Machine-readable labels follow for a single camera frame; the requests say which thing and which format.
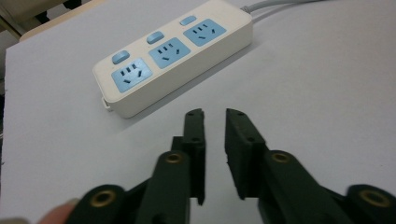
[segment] white power strip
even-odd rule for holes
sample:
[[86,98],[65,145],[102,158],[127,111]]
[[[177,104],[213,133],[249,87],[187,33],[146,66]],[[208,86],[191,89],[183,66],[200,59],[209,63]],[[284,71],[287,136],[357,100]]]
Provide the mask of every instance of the white power strip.
[[249,14],[212,0],[93,68],[103,103],[130,118],[251,43]]

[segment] finger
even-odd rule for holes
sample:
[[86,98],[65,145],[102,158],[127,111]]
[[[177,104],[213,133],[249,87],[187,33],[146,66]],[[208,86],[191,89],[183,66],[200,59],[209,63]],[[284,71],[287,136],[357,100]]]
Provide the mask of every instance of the finger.
[[78,203],[77,199],[59,205],[48,212],[38,224],[64,224]]

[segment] blue switch button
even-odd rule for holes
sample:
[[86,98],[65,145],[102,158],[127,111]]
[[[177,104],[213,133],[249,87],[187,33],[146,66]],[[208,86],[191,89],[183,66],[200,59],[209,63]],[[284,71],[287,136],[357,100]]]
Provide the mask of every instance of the blue switch button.
[[154,44],[155,42],[161,40],[163,38],[163,33],[161,31],[157,31],[152,35],[149,35],[147,41],[149,44]]
[[189,16],[189,17],[187,17],[186,19],[182,20],[182,21],[180,22],[180,25],[183,25],[183,26],[188,25],[188,24],[192,23],[193,21],[195,21],[196,19],[197,19],[197,18],[194,17],[194,16]]
[[111,60],[114,64],[122,63],[125,59],[129,58],[129,53],[126,50],[116,53]]

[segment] gray cable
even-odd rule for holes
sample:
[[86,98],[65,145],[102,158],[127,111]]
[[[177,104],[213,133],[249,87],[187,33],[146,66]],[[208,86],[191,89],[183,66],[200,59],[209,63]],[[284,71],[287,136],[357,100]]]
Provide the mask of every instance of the gray cable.
[[271,6],[291,4],[291,3],[318,2],[318,1],[323,1],[323,0],[267,0],[267,1],[262,1],[260,3],[253,4],[251,6],[241,7],[241,9],[250,14],[252,11],[255,11],[255,10],[263,8],[263,7],[271,7]]

